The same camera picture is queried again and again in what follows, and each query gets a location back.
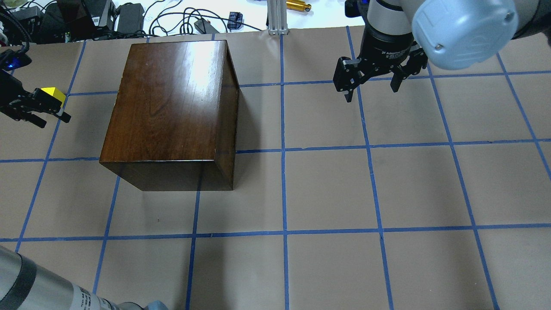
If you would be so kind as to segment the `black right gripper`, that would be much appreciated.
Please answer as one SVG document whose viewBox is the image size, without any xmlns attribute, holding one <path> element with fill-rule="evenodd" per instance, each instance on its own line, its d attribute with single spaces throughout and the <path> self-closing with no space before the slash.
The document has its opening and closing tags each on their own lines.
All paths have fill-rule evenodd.
<svg viewBox="0 0 551 310">
<path fill-rule="evenodd" d="M 427 65 L 427 53 L 411 32 L 390 35 L 366 26 L 358 56 L 355 59 L 342 56 L 337 60 L 333 84 L 350 103 L 354 90 L 371 78 L 392 73 L 390 86 L 397 93 L 403 80 L 418 75 Z"/>
</svg>

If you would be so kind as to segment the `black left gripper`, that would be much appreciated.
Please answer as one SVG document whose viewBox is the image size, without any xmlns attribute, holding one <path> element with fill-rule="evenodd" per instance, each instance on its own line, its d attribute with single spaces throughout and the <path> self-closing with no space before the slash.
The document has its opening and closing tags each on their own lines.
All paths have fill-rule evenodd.
<svg viewBox="0 0 551 310">
<path fill-rule="evenodd" d="M 54 115 L 61 122 L 69 123 L 71 115 L 61 110 L 58 100 L 36 88 L 28 92 L 22 86 L 22 82 L 11 75 L 10 71 L 29 65 L 31 59 L 14 50 L 5 50 L 1 53 L 1 77 L 0 77 L 0 107 L 2 114 L 15 121 L 27 121 L 43 129 L 47 122 L 33 114 L 46 113 Z"/>
</svg>

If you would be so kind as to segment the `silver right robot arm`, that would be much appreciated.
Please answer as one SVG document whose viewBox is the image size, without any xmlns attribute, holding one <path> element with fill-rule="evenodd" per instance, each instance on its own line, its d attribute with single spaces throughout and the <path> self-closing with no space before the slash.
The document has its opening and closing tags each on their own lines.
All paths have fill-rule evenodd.
<svg viewBox="0 0 551 310">
<path fill-rule="evenodd" d="M 397 92 L 430 62 L 465 69 L 511 40 L 550 30 L 548 0 L 347 0 L 345 12 L 365 24 L 357 57 L 339 58 L 333 75 L 347 102 L 371 78 L 392 74 Z"/>
</svg>

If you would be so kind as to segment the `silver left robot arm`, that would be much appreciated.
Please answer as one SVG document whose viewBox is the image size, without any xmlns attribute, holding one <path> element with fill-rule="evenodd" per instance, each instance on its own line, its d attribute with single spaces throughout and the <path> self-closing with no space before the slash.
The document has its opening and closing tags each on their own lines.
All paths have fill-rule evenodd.
<svg viewBox="0 0 551 310">
<path fill-rule="evenodd" d="M 2 114 L 14 121 L 25 121 L 44 128 L 45 113 L 61 122 L 70 122 L 65 112 L 65 94 L 58 90 L 36 88 L 28 92 L 10 71 L 29 65 L 25 49 L 8 49 L 1 53 Z M 1 308 L 3 310 L 140 310 L 134 302 L 116 304 L 58 274 L 35 261 L 5 247 L 1 248 Z"/>
</svg>

